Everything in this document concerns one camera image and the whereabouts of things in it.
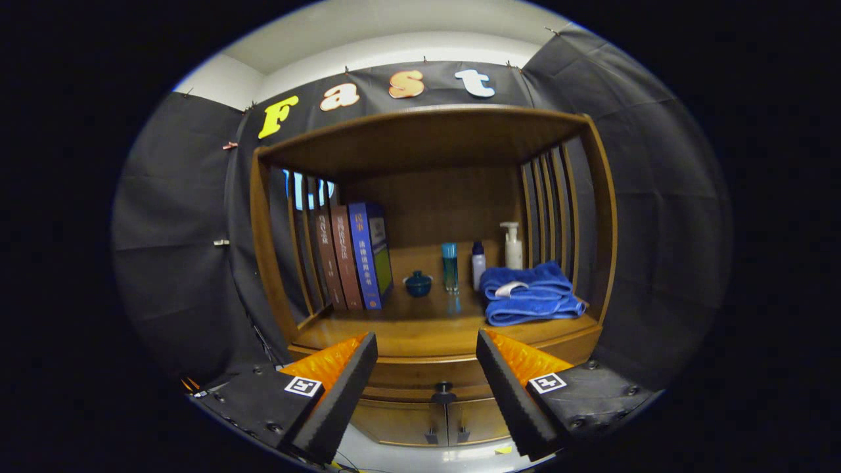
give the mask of black fabric backdrop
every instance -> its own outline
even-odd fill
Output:
[[[496,91],[493,97],[475,98],[454,77],[471,68],[489,76],[485,85]],[[391,98],[391,76],[413,69],[423,73],[425,91]],[[345,82],[356,84],[360,100],[320,110],[324,92]],[[266,107],[294,95],[299,102],[280,130],[258,139]],[[171,94],[135,144],[114,208],[124,298],[167,371],[212,377],[259,357],[251,324],[289,361],[254,256],[249,179],[255,148],[368,114],[458,103],[593,117],[611,164],[619,226],[616,280],[595,356],[650,389],[665,387],[695,352],[727,287],[733,233],[727,191],[709,144],[674,95],[633,59],[574,24],[522,70],[449,61],[377,66],[307,83],[244,114]],[[222,151],[229,139],[239,146]],[[579,293],[587,297],[595,258],[593,188],[578,142],[570,143],[569,156],[581,203]],[[300,321],[306,310],[289,251],[285,176],[272,170],[271,180],[278,264]],[[230,239],[230,250],[210,245],[222,237]]]
[[[114,197],[114,270],[126,315],[172,377],[200,385],[265,362],[231,277],[225,180],[240,111],[171,93],[149,118]]]
[[[594,356],[662,389],[696,351],[725,295],[733,252],[727,189],[701,129],[656,77],[576,24],[559,32],[523,67],[535,107],[590,115],[616,186],[616,278]],[[591,194],[578,172],[582,153],[570,147],[576,190]],[[582,231],[595,228],[584,220],[595,218],[593,209],[580,215]]]

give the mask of wooden shelf board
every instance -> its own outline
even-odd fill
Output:
[[[513,166],[585,126],[580,115],[551,110],[435,105],[313,130],[260,148],[258,156],[271,166],[345,183],[432,168]]]
[[[375,332],[380,358],[442,357],[445,361],[475,358],[480,328],[539,345],[597,325],[585,313],[577,319],[492,327],[486,321],[480,296],[472,288],[462,288],[458,302],[461,311],[456,313],[455,297],[446,294],[436,281],[430,294],[421,298],[411,297],[400,281],[395,281],[382,310],[325,313],[301,331],[294,345],[319,350],[363,332]]]

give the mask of white pump bottle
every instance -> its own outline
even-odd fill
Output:
[[[517,240],[519,222],[504,221],[500,226],[507,228],[505,234],[505,267],[508,269],[523,269],[523,242]]]

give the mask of blue towel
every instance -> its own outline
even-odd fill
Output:
[[[496,291],[518,281],[508,295]],[[485,309],[488,323],[505,327],[532,320],[570,319],[584,313],[584,303],[572,293],[572,284],[555,261],[533,269],[488,268],[479,280],[479,288],[488,299]]]
[[[487,268],[479,279],[479,288],[488,300],[500,300],[495,293],[511,281],[528,284],[511,290],[511,299],[558,300],[572,295],[573,285],[561,272],[557,261],[538,264],[533,269]]]
[[[564,300],[495,300],[485,310],[488,323],[494,327],[505,327],[516,323],[574,319],[584,313],[584,303],[574,297]]]

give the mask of cabinet door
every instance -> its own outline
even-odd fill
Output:
[[[494,398],[454,402],[449,406],[449,417],[450,446],[476,444],[510,436]],[[460,433],[462,437],[467,437],[462,442],[458,442]]]
[[[360,399],[351,424],[382,444],[447,446],[442,406],[429,402],[386,402]],[[432,430],[438,444],[429,444]]]

